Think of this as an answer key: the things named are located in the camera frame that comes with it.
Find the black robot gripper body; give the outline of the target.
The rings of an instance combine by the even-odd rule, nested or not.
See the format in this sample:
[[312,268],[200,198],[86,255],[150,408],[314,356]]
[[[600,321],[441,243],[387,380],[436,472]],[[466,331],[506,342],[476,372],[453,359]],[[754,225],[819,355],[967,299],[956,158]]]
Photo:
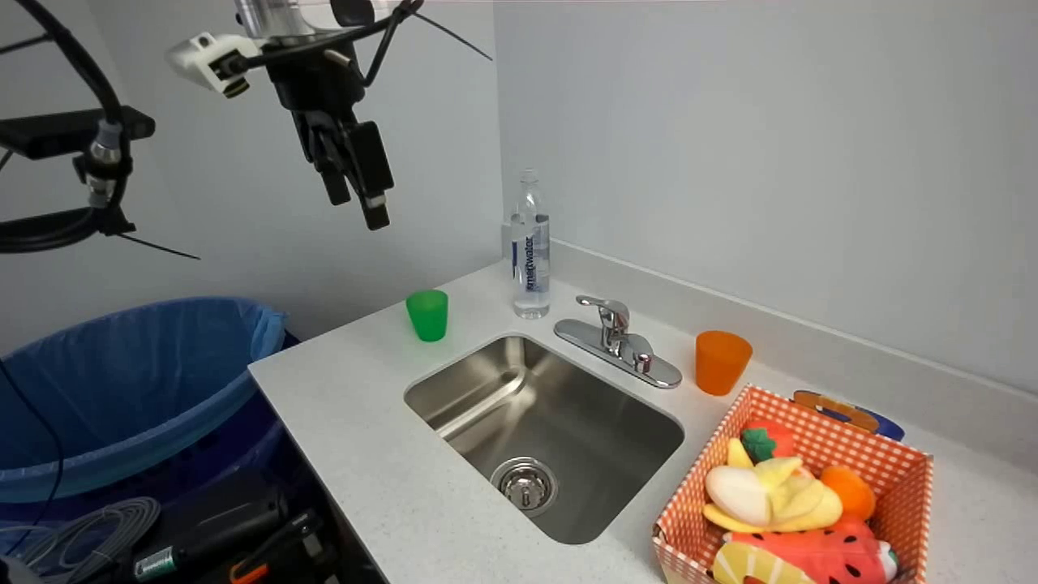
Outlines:
[[362,99],[362,75],[351,50],[298,53],[269,61],[267,71],[309,154],[321,139],[336,151],[351,146],[357,129],[352,103]]

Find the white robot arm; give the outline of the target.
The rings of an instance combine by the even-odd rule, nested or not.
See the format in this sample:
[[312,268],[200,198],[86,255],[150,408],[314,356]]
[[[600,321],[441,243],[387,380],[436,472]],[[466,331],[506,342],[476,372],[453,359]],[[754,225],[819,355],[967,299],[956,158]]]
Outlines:
[[362,225],[383,230],[392,172],[380,126],[352,115],[376,75],[358,70],[352,43],[392,21],[376,12],[371,0],[235,0],[235,11],[260,45],[246,64],[276,84],[328,198],[357,198]]

